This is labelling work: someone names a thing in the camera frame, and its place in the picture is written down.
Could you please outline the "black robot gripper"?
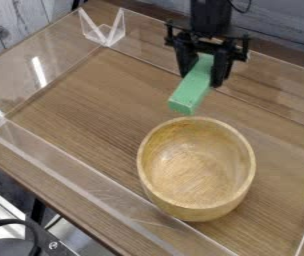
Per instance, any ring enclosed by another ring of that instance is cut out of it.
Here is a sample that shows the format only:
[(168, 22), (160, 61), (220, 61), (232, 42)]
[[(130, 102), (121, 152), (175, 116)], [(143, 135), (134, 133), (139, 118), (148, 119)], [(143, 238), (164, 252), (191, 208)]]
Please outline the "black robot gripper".
[(234, 31), (232, 11), (246, 14), (251, 5), (240, 9), (232, 0), (191, 0), (190, 17), (166, 22), (166, 45), (176, 52), (182, 77), (198, 62), (199, 54), (214, 55), (211, 86), (219, 88), (230, 76), (232, 61), (246, 61), (250, 36)]

